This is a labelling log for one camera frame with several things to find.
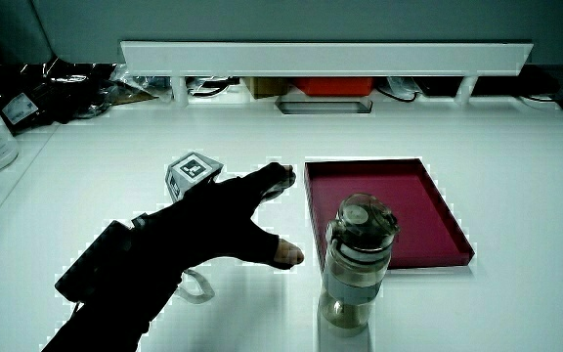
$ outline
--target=finger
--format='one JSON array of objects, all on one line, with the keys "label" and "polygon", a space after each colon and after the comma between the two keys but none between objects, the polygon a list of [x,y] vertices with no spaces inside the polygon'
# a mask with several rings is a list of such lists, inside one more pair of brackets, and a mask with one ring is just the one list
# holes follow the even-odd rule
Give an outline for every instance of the finger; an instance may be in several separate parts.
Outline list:
[{"label": "finger", "polygon": [[284,167],[278,162],[271,162],[258,171],[246,175],[243,180],[262,199],[264,196],[278,193],[292,186],[296,175],[292,171],[292,166]]},{"label": "finger", "polygon": [[279,181],[276,185],[274,185],[269,191],[267,191],[263,196],[261,201],[271,200],[273,198],[277,198],[279,195],[285,191],[285,189],[289,188],[294,184],[296,181],[297,175],[292,170],[292,165],[285,165],[284,170],[286,172],[286,176],[284,180]]},{"label": "finger", "polygon": [[273,260],[281,264],[301,264],[304,260],[303,251],[298,246],[280,239],[278,250],[275,252]]}]

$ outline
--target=white table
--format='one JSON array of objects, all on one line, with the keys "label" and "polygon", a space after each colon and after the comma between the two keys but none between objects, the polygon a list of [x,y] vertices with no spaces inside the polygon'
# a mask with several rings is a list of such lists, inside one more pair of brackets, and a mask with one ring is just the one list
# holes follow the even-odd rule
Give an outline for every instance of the white table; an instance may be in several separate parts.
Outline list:
[{"label": "white table", "polygon": [[[295,186],[254,219],[306,260],[287,272],[231,258],[197,267],[216,296],[173,298],[141,351],[563,351],[563,111],[511,98],[472,98],[465,110],[372,98],[368,115],[145,102],[59,126],[0,205],[0,351],[47,343],[72,310],[55,281],[112,219],[168,204],[165,167],[189,150],[224,163],[222,178],[293,164]],[[421,156],[476,249],[468,269],[391,272],[369,331],[319,330],[311,156]]]}]

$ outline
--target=tray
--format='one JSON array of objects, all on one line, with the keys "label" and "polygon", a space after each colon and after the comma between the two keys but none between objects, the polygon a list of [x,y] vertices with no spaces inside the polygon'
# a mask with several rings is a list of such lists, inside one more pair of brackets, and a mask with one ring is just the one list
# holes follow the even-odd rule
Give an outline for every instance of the tray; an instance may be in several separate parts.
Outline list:
[{"label": "tray", "polygon": [[475,254],[418,158],[306,162],[305,182],[321,270],[327,222],[353,193],[376,196],[397,217],[389,269],[464,266]]}]

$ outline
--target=wrist strap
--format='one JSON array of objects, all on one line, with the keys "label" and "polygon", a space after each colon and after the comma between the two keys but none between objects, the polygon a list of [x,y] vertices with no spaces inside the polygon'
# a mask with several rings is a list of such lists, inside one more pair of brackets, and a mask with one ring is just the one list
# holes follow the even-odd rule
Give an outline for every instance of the wrist strap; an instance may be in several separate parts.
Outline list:
[{"label": "wrist strap", "polygon": [[202,274],[192,269],[186,269],[184,271],[184,274],[190,275],[191,277],[193,277],[193,279],[195,279],[196,283],[202,291],[202,294],[194,295],[188,292],[182,286],[178,286],[174,294],[177,294],[178,296],[184,298],[187,302],[192,304],[201,304],[209,301],[210,299],[212,299],[212,297],[214,297],[214,289],[212,289],[210,282]]}]

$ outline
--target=gloved hand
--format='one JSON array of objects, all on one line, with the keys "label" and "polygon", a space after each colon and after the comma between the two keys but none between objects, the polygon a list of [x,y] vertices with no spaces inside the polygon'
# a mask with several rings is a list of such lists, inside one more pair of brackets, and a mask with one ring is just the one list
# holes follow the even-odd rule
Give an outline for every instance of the gloved hand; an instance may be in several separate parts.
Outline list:
[{"label": "gloved hand", "polygon": [[177,288],[182,271],[209,259],[231,256],[280,269],[302,262],[298,247],[250,220],[262,201],[280,195],[295,178],[291,167],[270,163],[244,177],[211,182],[137,218],[142,225],[133,230],[128,260],[102,280],[87,305],[126,305],[129,317],[149,322]]}]

